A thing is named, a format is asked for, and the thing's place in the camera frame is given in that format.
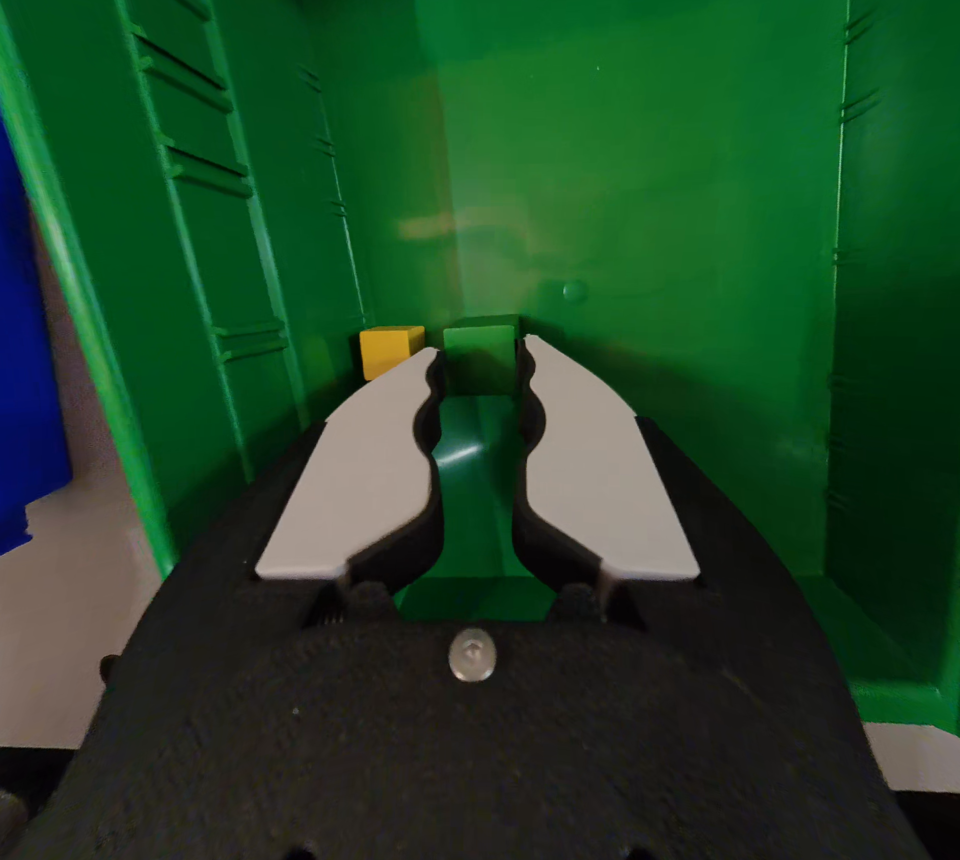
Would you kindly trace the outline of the small green cube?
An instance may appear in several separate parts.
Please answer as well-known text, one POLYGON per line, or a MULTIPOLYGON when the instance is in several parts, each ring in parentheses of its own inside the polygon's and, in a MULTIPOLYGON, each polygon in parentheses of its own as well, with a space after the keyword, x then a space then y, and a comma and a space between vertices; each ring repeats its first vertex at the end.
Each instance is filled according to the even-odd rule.
POLYGON ((465 317, 442 332, 450 396, 508 396, 517 384, 517 314, 465 317))

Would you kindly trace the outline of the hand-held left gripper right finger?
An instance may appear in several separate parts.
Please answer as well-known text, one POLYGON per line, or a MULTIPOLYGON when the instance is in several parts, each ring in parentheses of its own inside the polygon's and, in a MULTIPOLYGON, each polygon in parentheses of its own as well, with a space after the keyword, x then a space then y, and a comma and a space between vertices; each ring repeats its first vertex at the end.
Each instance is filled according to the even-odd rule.
POLYGON ((556 593, 588 589, 606 608, 634 582, 689 584, 701 566, 639 416, 598 375, 545 339, 518 344, 523 453, 511 539, 556 593))

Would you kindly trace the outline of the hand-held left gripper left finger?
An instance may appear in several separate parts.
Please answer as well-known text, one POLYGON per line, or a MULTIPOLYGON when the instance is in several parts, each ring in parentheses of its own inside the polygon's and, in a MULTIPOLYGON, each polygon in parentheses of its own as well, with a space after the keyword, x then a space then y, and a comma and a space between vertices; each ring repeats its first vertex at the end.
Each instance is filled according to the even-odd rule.
POLYGON ((256 562, 259 582, 316 581, 342 599, 377 587, 394 598, 436 565, 444 363, 425 347, 328 416, 256 562))

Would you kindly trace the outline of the small yellow cube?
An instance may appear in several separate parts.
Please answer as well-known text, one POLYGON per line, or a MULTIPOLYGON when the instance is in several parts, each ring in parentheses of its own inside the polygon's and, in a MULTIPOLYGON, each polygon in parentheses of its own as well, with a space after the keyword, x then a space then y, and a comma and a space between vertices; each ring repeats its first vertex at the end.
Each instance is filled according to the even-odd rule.
POLYGON ((358 335, 363 377, 377 379, 424 349, 424 326, 377 326, 358 335))

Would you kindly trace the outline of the green plastic bin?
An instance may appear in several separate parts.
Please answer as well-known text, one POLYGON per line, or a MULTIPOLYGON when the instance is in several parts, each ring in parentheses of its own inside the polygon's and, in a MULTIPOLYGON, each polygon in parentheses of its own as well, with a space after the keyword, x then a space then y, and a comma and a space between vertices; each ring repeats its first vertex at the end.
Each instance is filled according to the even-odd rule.
POLYGON ((362 328, 513 316, 958 734, 958 0, 2 0, 2 122, 161 577, 362 328))

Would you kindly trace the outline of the grey desk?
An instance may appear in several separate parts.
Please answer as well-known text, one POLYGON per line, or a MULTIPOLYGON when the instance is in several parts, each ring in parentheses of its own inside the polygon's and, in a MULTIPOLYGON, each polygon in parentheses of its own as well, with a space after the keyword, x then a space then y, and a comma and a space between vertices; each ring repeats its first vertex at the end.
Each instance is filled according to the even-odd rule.
POLYGON ((30 226, 73 478, 1 558, 1 744, 76 749, 160 574, 39 228, 30 226))

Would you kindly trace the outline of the blue plastic bin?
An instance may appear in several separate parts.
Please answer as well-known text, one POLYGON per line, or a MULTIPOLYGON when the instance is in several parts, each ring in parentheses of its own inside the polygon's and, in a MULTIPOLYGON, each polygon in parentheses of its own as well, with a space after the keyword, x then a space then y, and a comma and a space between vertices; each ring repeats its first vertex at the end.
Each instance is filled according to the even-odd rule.
POLYGON ((1 553, 29 542, 27 507, 73 476, 29 205, 1 127, 1 553))

